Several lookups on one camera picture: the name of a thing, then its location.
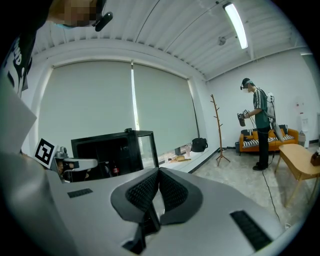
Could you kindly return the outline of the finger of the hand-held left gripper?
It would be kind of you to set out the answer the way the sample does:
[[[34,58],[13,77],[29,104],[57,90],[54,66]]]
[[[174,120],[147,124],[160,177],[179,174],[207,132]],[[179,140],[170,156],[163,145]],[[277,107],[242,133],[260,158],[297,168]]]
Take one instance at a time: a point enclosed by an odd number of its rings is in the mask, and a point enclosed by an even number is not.
[[[80,172],[98,166],[98,161],[92,158],[65,158],[63,160],[64,172]]]

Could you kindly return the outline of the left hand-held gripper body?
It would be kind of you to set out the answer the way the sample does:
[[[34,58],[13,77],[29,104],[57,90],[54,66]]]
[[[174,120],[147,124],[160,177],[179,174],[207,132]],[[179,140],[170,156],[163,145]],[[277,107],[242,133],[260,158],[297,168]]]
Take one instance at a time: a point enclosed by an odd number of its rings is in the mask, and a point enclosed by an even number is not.
[[[41,138],[34,152],[34,159],[40,163],[46,170],[51,170],[58,174],[63,183],[70,183],[71,175],[65,174],[64,168],[69,168],[67,149],[63,146]]]

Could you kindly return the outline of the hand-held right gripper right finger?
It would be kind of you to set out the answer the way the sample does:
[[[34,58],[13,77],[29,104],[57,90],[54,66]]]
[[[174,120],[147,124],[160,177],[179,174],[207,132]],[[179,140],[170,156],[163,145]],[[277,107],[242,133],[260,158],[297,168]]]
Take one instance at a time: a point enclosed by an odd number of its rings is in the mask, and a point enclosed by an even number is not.
[[[164,204],[164,214],[160,216],[160,223],[162,225],[186,223],[203,204],[201,190],[167,168],[161,167],[158,170],[158,177],[159,191]]]

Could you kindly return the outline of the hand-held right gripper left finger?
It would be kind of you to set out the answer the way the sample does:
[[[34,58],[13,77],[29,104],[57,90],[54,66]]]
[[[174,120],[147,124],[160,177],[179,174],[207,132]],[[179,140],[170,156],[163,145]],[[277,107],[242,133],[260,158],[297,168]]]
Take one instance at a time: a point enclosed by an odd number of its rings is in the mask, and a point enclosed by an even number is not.
[[[110,202],[118,215],[125,221],[141,223],[153,204],[159,189],[159,169],[154,168],[127,181],[111,193]]]

